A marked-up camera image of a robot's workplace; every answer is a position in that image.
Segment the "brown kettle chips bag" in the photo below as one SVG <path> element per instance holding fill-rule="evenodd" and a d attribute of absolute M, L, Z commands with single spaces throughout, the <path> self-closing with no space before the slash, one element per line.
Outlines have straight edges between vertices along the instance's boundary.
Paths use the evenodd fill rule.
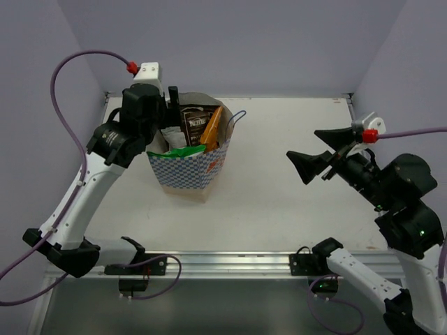
<path fill-rule="evenodd" d="M 181 149 L 187 146 L 186 137 L 180 126 L 170 126 L 161 129 L 164 140 L 168 143 L 168 149 Z"/>
<path fill-rule="evenodd" d="M 215 110 L 215 106 L 190 105 L 181 107 L 181 129 L 185 134 L 188 147 L 196 147 L 200 144 L 200 138 Z"/>

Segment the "orange chips bag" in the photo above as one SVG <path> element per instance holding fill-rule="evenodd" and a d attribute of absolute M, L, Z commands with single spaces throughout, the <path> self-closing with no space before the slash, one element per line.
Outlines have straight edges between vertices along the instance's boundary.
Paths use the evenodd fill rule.
<path fill-rule="evenodd" d="M 205 153 L 215 150 L 218 147 L 217 136 L 219 129 L 219 122 L 224 108 L 219 106 L 213 113 L 208 122 L 205 131 L 200 137 L 200 143 L 205 146 Z"/>

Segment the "green chips bag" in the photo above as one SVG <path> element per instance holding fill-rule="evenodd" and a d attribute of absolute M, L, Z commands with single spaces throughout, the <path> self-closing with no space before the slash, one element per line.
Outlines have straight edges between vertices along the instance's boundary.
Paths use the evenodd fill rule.
<path fill-rule="evenodd" d="M 204 144 L 201 144 L 195 147 L 182 147 L 172 149 L 162 154 L 157 154 L 152 151 L 147 151 L 146 154 L 149 157 L 158 157 L 158 158 L 188 158 L 202 155 L 205 153 L 205 150 L 206 146 Z"/>

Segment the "blue checkered paper bag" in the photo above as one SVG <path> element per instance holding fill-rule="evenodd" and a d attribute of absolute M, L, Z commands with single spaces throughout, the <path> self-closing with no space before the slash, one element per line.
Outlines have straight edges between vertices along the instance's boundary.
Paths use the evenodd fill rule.
<path fill-rule="evenodd" d="M 188 158 L 147 157 L 164 193 L 196 202 L 205 202 L 224 165 L 235 124 L 247 112 L 241 110 L 233 114 L 222 101 L 204 93 L 179 93 L 179 108 L 190 105 L 223 107 L 217 136 L 218 147 L 213 151 Z M 170 151 L 161 131 L 159 131 L 159 142 L 158 149 L 151 145 L 147 151 L 157 154 Z"/>

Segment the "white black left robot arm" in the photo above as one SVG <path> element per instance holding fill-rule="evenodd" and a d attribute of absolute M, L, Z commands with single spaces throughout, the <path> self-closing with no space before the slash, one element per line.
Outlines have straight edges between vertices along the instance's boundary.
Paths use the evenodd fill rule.
<path fill-rule="evenodd" d="M 81 151 L 82 165 L 55 213 L 23 240 L 67 274 L 80 278 L 96 266 L 124 268 L 130 274 L 145 266 L 145 248 L 135 240 L 89 240 L 90 221 L 111 186 L 133 159 L 145 152 L 163 123 L 167 104 L 153 84 L 133 84 L 123 91 L 118 120 L 97 127 Z"/>

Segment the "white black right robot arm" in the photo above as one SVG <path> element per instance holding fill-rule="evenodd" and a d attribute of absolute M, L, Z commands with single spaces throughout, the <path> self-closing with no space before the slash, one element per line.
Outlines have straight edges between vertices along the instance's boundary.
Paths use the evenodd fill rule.
<path fill-rule="evenodd" d="M 446 235 L 423 196 L 437 187 L 429 165 L 414 154 L 400 154 L 379 168 L 369 146 L 386 139 L 374 128 L 317 130 L 329 149 L 319 155 L 287 153 L 301 180 L 340 176 L 378 213 L 375 222 L 398 259 L 406 285 L 387 281 L 355 259 L 336 239 L 315 245 L 310 253 L 290 255 L 318 280 L 342 277 L 380 310 L 394 334 L 446 333 Z"/>

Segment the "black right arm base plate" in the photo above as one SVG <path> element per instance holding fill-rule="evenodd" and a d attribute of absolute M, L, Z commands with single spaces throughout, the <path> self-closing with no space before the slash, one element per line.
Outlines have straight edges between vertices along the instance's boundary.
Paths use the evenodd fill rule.
<path fill-rule="evenodd" d="M 335 298 L 339 290 L 337 275 L 331 274 L 328 266 L 312 250 L 303 246 L 288 256 L 292 276 L 304 276 L 308 286 L 312 285 L 311 293 L 315 298 L 330 300 Z"/>

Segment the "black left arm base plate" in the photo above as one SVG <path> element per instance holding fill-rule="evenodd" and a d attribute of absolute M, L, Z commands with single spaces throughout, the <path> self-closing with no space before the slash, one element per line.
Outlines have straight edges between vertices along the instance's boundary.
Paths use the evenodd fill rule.
<path fill-rule="evenodd" d="M 156 297 L 159 297 L 167 292 L 169 292 L 178 282 L 179 275 L 181 272 L 177 273 L 177 276 L 175 277 L 174 281 L 167 286 L 166 288 L 162 289 L 161 291 L 147 295 L 147 296 L 135 296 L 135 292 L 144 292 L 146 291 L 148 285 L 149 285 L 149 278 L 151 275 L 160 272 L 166 272 L 166 266 L 167 266 L 167 259 L 173 258 L 175 261 L 178 261 L 178 259 L 175 256 L 169 255 L 169 254 L 163 254 L 163 253 L 146 253 L 145 248 L 140 245 L 135 240 L 131 239 L 130 237 L 121 237 L 125 242 L 132 245 L 132 247 L 135 248 L 135 255 L 133 256 L 130 263 L 126 264 L 109 264 L 105 266 L 105 274 L 124 274 L 124 275 L 131 275 L 131 274 L 137 274 L 142 275 L 142 280 L 122 280 L 119 279 L 119 292 L 123 297 L 126 297 L 129 301 L 137 300 L 137 301 L 143 301 L 148 299 L 153 299 Z"/>

